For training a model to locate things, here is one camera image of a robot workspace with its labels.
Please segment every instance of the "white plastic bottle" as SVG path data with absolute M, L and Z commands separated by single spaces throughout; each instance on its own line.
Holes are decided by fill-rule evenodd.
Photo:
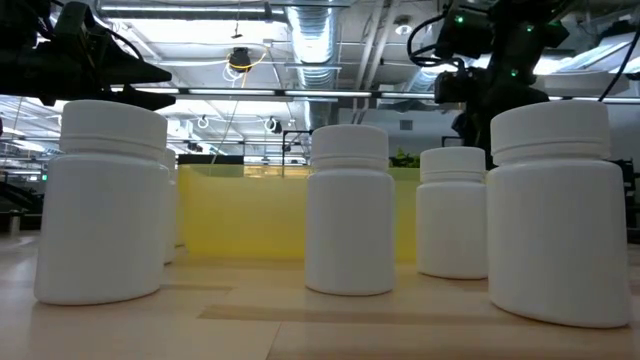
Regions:
M 169 169 L 169 185 L 167 187 L 167 221 L 166 221 L 166 240 L 164 249 L 164 264 L 169 264 L 176 257 L 176 242 L 178 237 L 176 205 L 177 205 L 177 189 L 176 189 L 176 152 L 167 149 L 164 153 L 164 166 Z
M 313 133 L 305 243 L 307 287 L 375 295 L 394 286 L 394 182 L 386 132 L 333 125 Z
M 420 273 L 451 279 L 487 277 L 485 155 L 448 147 L 420 155 L 416 193 Z
M 67 104 L 49 162 L 35 296 L 60 305 L 128 300 L 160 286 L 167 121 L 134 106 Z
M 556 101 L 491 123 L 489 292 L 498 307 L 563 325 L 630 320 L 622 172 L 607 107 Z

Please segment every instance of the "silver ventilation duct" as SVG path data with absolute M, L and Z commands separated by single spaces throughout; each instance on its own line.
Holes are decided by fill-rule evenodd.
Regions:
M 413 78 L 407 82 L 404 89 L 404 92 L 418 92 L 418 93 L 426 93 L 429 91 L 429 88 L 436 81 L 438 74 L 424 72 L 419 69 Z
M 320 65 L 335 56 L 337 10 L 323 7 L 289 7 L 286 14 L 291 24 L 292 46 L 296 62 Z M 333 89 L 336 70 L 298 69 L 300 86 L 306 90 Z M 334 103 L 305 102 L 305 124 L 309 130 L 335 122 Z

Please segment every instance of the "light fixture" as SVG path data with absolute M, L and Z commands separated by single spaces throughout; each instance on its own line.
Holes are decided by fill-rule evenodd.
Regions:
M 273 96 L 276 94 L 274 90 L 251 90 L 251 89 L 189 89 L 189 93 L 193 95 L 254 95 L 254 96 Z
M 156 94 L 179 94 L 180 90 L 177 88 L 164 88 L 164 87 L 143 87 L 143 88 L 134 88 L 138 91 L 156 93 Z M 111 91 L 122 91 L 124 90 L 121 86 L 112 86 Z
M 598 97 L 574 97 L 573 100 L 598 101 Z M 640 104 L 640 97 L 608 97 L 603 100 L 605 104 L 636 105 Z
M 327 97 L 348 97 L 348 98 L 368 98 L 371 93 L 368 91 L 324 91 L 324 90 L 287 90 L 286 96 L 327 96 Z
M 29 151 L 37 151 L 37 152 L 44 152 L 45 148 L 32 143 L 30 141 L 24 141 L 24 140 L 13 140 L 13 142 L 15 143 L 15 146 L 24 149 L 24 150 L 29 150 Z
M 40 171 L 37 170 L 5 170 L 5 172 L 13 175 L 40 175 Z
M 309 69 L 309 70 L 342 70 L 342 65 L 285 63 L 284 68 L 285 69 Z
M 101 11 L 149 11 L 149 12 L 171 12 L 179 9 L 184 12 L 229 12 L 229 13 L 242 13 L 242 12 L 256 12 L 256 8 L 241 8 L 241 7 L 222 7 L 222 6 L 198 6 L 198 7 L 187 7 L 187 6 L 103 6 L 100 8 Z M 271 13 L 282 15 L 284 14 L 283 10 L 272 9 Z
M 433 100 L 436 98 L 434 94 L 400 93 L 400 92 L 384 92 L 380 94 L 380 97 L 385 99 L 418 99 L 418 100 Z
M 408 15 L 398 16 L 396 20 L 393 22 L 393 24 L 396 25 L 396 34 L 400 36 L 410 34 L 411 31 L 413 30 L 411 25 L 409 25 L 410 21 L 411 21 L 411 17 Z
M 12 128 L 3 128 L 2 132 L 6 133 L 6 134 L 14 134 L 14 135 L 24 135 L 24 133 L 20 130 L 14 130 Z

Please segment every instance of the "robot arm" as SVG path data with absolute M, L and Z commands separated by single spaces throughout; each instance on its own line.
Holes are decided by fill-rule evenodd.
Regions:
M 157 110 L 175 103 L 169 95 L 130 86 L 170 81 L 171 74 L 122 51 L 88 5 L 66 4 L 53 27 L 51 2 L 0 0 L 0 94 L 37 97 L 48 106 L 96 99 Z M 38 43 L 37 34 L 48 41 Z M 112 92 L 111 85 L 124 85 L 124 91 Z
M 490 153 L 489 124 L 493 117 L 516 107 L 549 101 L 544 92 L 529 86 L 536 81 L 533 70 L 544 48 L 557 47 L 569 36 L 555 20 L 573 2 L 499 0 L 482 8 L 466 0 L 454 0 L 438 17 L 444 25 L 436 44 L 417 51 L 408 44 L 409 58 L 418 66 L 458 66 L 457 72 L 444 72 L 436 79 L 435 101 L 466 104 L 465 113 L 453 125 L 466 146 Z M 434 50 L 434 57 L 420 57 L 428 50 Z M 489 53 L 492 56 L 487 69 L 465 68 L 464 62 L 454 57 L 458 54 L 477 59 Z

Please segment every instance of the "wooden table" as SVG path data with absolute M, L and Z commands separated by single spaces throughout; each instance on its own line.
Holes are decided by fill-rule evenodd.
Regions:
M 392 293 L 350 298 L 304 288 L 302 262 L 180 255 L 159 292 L 59 307 L 33 298 L 37 236 L 0 240 L 0 359 L 632 359 L 640 324 L 587 330 L 492 306 L 486 281 L 397 268 Z M 640 246 L 631 249 L 635 313 Z

